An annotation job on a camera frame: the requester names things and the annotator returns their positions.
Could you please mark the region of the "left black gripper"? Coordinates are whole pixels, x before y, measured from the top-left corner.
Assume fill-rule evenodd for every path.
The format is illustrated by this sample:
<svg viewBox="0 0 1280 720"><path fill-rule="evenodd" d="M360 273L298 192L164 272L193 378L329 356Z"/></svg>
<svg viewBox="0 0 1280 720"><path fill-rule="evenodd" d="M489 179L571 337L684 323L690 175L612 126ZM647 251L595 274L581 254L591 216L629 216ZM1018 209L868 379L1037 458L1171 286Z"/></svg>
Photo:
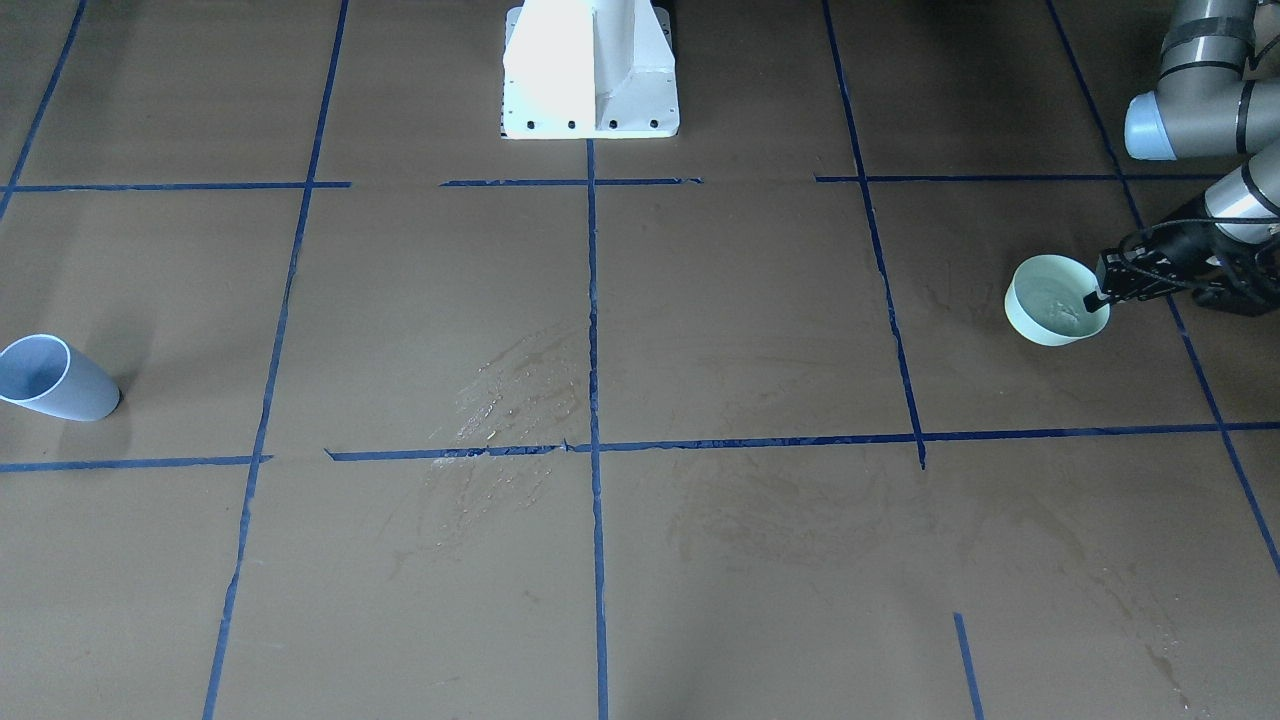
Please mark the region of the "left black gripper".
<svg viewBox="0 0 1280 720"><path fill-rule="evenodd" d="M1147 301L1171 291L1234 291L1242 279L1235 259L1242 245L1211 222L1164 222L1149 228L1149 252L1105 250L1096 290L1084 296L1088 313Z"/></svg>

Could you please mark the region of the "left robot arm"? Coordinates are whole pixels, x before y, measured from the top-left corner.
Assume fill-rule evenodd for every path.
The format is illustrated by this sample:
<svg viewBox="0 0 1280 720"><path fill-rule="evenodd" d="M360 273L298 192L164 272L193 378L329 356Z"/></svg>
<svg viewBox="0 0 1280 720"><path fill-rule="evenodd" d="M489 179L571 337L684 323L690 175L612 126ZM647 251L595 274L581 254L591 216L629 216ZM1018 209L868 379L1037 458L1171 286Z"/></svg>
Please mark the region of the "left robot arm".
<svg viewBox="0 0 1280 720"><path fill-rule="evenodd" d="M1155 90L1125 117L1138 160L1239 156L1204 192L1100 255L1085 310L1187 291L1201 307L1261 316L1279 305L1279 91L1252 70L1265 54L1256 1L1179 1Z"/></svg>

